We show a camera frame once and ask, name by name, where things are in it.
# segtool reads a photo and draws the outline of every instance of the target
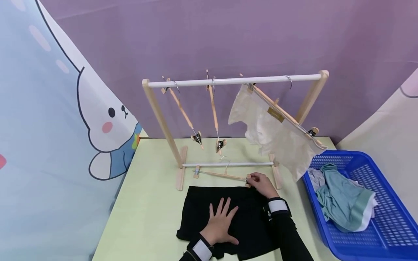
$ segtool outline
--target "table surface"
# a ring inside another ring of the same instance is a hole
[[[328,137],[319,137],[330,150],[335,147]],[[176,139],[177,147],[188,146],[187,163],[219,162],[215,153],[216,139],[203,139],[205,150],[191,139]],[[228,139],[222,149],[231,162],[266,162],[268,156],[260,156],[257,146],[245,138]],[[186,168],[183,191],[175,188],[177,166],[165,139],[143,139],[139,143],[116,203],[103,231],[93,261],[114,260],[178,260],[188,242],[176,238],[180,227],[181,212],[188,187],[235,187],[244,186],[243,181],[230,180],[200,174],[193,178],[194,168]],[[203,171],[223,173],[224,167],[203,167]],[[314,214],[303,181],[294,183],[290,172],[280,166],[284,179],[279,195],[287,200],[299,235],[316,261],[336,261],[330,250],[322,243],[317,232]],[[229,167],[228,174],[246,177],[252,172],[265,173],[273,180],[270,166]],[[225,261],[237,260],[225,254]],[[267,253],[252,260],[282,260],[280,250]]]

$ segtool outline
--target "hanger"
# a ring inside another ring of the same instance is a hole
[[[176,81],[173,81],[173,82],[177,87],[178,93],[180,94],[180,90],[178,89]],[[192,129],[192,131],[194,133],[194,136],[193,135],[190,136],[191,139],[196,141],[197,143],[199,143],[202,150],[204,150],[203,144],[202,144],[202,134],[200,133],[200,131],[198,131],[196,133],[196,131],[194,130],[193,124],[191,123],[191,121],[190,121],[189,117],[187,116],[186,112],[184,111],[183,106],[181,105],[180,100],[177,98],[174,91],[169,87],[161,88],[161,91],[162,91],[163,94],[165,94],[167,92],[167,90],[170,90],[170,93],[173,96],[174,100],[176,101],[178,108],[180,109],[181,113],[183,114],[184,118],[187,121],[187,124],[189,125],[189,127]]]
[[[251,185],[248,183],[247,180],[249,178],[251,178],[251,175],[247,175],[246,178],[228,175],[227,168],[228,168],[228,165],[230,163],[231,163],[231,160],[229,160],[228,164],[226,165],[224,174],[219,174],[219,173],[215,173],[215,172],[208,172],[208,171],[202,171],[202,170],[200,170],[200,166],[196,166],[195,170],[193,170],[193,172],[194,172],[193,177],[194,178],[199,178],[199,174],[200,173],[204,173],[204,174],[208,174],[208,175],[211,175],[211,176],[224,177],[224,178],[228,178],[228,179],[232,179],[232,180],[242,180],[242,181],[245,181],[245,186],[249,188]]]
[[[281,100],[283,100],[283,97],[286,95],[286,93],[288,91],[290,91],[292,89],[292,86],[293,86],[292,78],[290,78],[290,76],[287,76],[285,74],[282,74],[282,76],[286,76],[289,79],[289,81],[290,81],[290,88],[282,95]],[[277,99],[274,101],[274,103],[275,104],[278,104],[279,103],[279,97],[277,97]]]
[[[209,71],[208,69],[206,69],[206,79],[209,80]],[[211,101],[211,106],[212,106],[212,113],[213,113],[213,120],[215,122],[215,129],[216,129],[216,136],[218,137],[218,140],[216,142],[216,153],[219,153],[219,155],[222,155],[222,148],[225,147],[227,145],[227,140],[219,140],[219,131],[218,131],[218,117],[216,116],[216,109],[215,109],[215,100],[214,100],[214,96],[215,96],[215,77],[213,77],[212,79],[212,86],[208,85],[206,87],[207,90],[209,90],[209,95],[210,95],[210,101]]]
[[[291,83],[292,83],[292,80],[291,80],[291,78],[289,77],[289,76],[287,76],[287,75],[284,75],[283,74],[283,76],[286,76],[290,81],[291,81]],[[273,110],[273,111],[275,111],[276,113],[278,113],[278,114],[280,114],[281,116],[283,116],[285,119],[287,119],[290,123],[292,123],[293,124],[293,126],[295,126],[297,129],[299,129],[301,132],[303,132],[304,133],[304,135],[305,135],[305,137],[306,138],[308,138],[308,139],[311,139],[313,142],[314,142],[314,144],[318,147],[318,148],[320,148],[320,149],[322,149],[322,150],[327,150],[328,149],[328,147],[327,146],[324,146],[323,144],[322,144],[322,142],[320,142],[320,141],[318,141],[317,139],[315,139],[314,138],[314,136],[315,135],[317,135],[318,134],[318,132],[319,132],[319,130],[318,130],[318,128],[316,128],[316,127],[314,127],[314,128],[312,128],[311,130],[309,130],[309,131],[306,131],[289,113],[287,113],[284,109],[282,109],[278,104],[277,104],[277,102],[278,102],[278,99],[276,99],[276,101],[273,101],[272,99],[270,99],[270,97],[269,96],[267,96],[263,91],[261,91],[260,89],[258,89],[255,85],[255,83],[254,84],[245,84],[247,87],[248,87],[248,92],[249,93],[255,93],[257,96],[259,96],[265,103],[267,103],[268,105],[269,105],[269,107]]]

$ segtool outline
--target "purple backdrop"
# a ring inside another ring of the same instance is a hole
[[[304,122],[340,141],[374,113],[418,67],[414,0],[43,0],[45,7],[150,137],[163,133],[141,80],[311,74],[330,78]],[[308,83],[259,85],[292,115]],[[219,132],[239,86],[216,89]],[[191,130],[169,95],[156,91],[174,137]],[[204,87],[182,88],[196,130],[216,135]]]

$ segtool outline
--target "blue backdrop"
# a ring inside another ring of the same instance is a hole
[[[0,260],[88,260],[123,176],[89,173],[79,70],[38,3],[0,1],[0,34]]]

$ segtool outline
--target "hand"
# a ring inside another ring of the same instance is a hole
[[[270,179],[261,173],[251,173],[251,178],[248,179],[248,183],[255,187],[260,194],[266,198],[276,198],[279,196]]]
[[[213,214],[212,204],[209,205],[209,222],[206,227],[200,231],[200,234],[206,239],[206,241],[208,241],[211,246],[216,243],[224,242],[231,242],[234,245],[238,245],[238,239],[228,235],[228,229],[231,224],[231,220],[238,210],[238,206],[236,206],[227,215],[230,202],[231,199],[228,198],[225,207],[222,209],[224,198],[221,198],[215,215]]]

